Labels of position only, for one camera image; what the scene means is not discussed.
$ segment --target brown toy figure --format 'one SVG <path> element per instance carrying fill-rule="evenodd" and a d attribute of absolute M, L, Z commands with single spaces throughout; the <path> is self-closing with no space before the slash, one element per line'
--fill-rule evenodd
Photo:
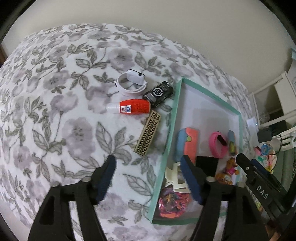
<path fill-rule="evenodd" d="M 227 173 L 217 173 L 215 179 L 221 184 L 232 185 L 231 175 Z"/>
<path fill-rule="evenodd" d="M 235 162 L 235 158 L 231 157 L 227 163 L 226 163 L 226 167 L 223 169 L 223 173 L 227 173 L 230 176 L 232 176 L 233 174 L 238 175 L 239 174 L 239 170 L 236 170 L 235 167 L 237 167 L 237 163 Z"/>

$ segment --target box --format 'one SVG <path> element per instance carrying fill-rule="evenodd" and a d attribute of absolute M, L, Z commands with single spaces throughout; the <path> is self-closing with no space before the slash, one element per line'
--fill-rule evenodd
<path fill-rule="evenodd" d="M 160 225 L 183 225 L 196 223 L 202 206 L 196 201 L 190 203 L 188 213 L 179 218 L 168 219 L 158 215 L 158 197 L 163 188 L 165 169 L 172 168 L 173 155 L 176 146 L 176 136 L 179 130 L 192 127 L 199 130 L 197 156 L 212 156 L 208 140 L 214 131 L 220 131 L 227 136 L 231 129 L 236 136 L 236 146 L 242 151 L 242 116 L 238 110 L 199 84 L 182 78 L 175 86 L 175 99 L 171 111 L 171 123 L 167 138 L 166 149 L 160 164 L 160 169 L 154 186 L 153 196 L 147 213 L 147 218 Z M 220 172 L 230 157 L 227 155 L 218 162 L 217 172 Z M 241 179 L 241 174 L 233 175 L 235 184 Z M 220 216 L 226 215 L 227 202 L 222 202 Z"/>

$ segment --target colorful cloth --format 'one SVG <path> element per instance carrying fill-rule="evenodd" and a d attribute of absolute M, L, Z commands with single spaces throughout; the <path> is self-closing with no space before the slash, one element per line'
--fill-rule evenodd
<path fill-rule="evenodd" d="M 187 77 L 238 109 L 243 152 L 250 154 L 246 88 L 197 51 L 158 34 L 112 24 L 74 24 L 26 37 L 0 69 L 0 193 L 30 227 L 50 182 L 63 185 L 92 174 L 109 154 L 118 165 L 96 208 L 109 241 L 185 240 L 194 225 L 152 225 L 145 217 L 170 125 L 173 97 L 156 111 L 162 121 L 146 157 L 133 152 L 147 115 L 106 113 L 125 99 L 113 81 L 134 69 L 151 89 Z M 82 240 L 71 204 L 77 240 Z M 219 228 L 225 217 L 220 218 Z"/>

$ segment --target beige wall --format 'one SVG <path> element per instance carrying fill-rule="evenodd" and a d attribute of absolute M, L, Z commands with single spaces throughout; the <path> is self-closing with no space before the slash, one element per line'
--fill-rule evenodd
<path fill-rule="evenodd" d="M 10 54 L 28 34 L 70 23 L 115 23 L 193 47 L 249 91 L 290 65 L 293 42 L 259 0 L 37 0 L 4 39 Z"/>

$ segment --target white wristband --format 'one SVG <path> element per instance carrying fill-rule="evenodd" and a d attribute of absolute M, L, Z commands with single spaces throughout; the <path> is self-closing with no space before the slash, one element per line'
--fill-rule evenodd
<path fill-rule="evenodd" d="M 141 95 L 144 90 L 146 89 L 147 87 L 147 82 L 144 81 L 143 82 L 143 85 L 139 88 L 139 89 L 136 89 L 136 90 L 127 90 L 125 88 L 123 88 L 121 85 L 120 85 L 120 81 L 122 81 L 123 79 L 127 79 L 127 73 L 123 73 L 121 74 L 117 80 L 114 81 L 118 91 L 122 94 L 122 95 L 125 95 L 125 96 L 129 96 L 129 97 L 137 97 L 139 95 Z"/>

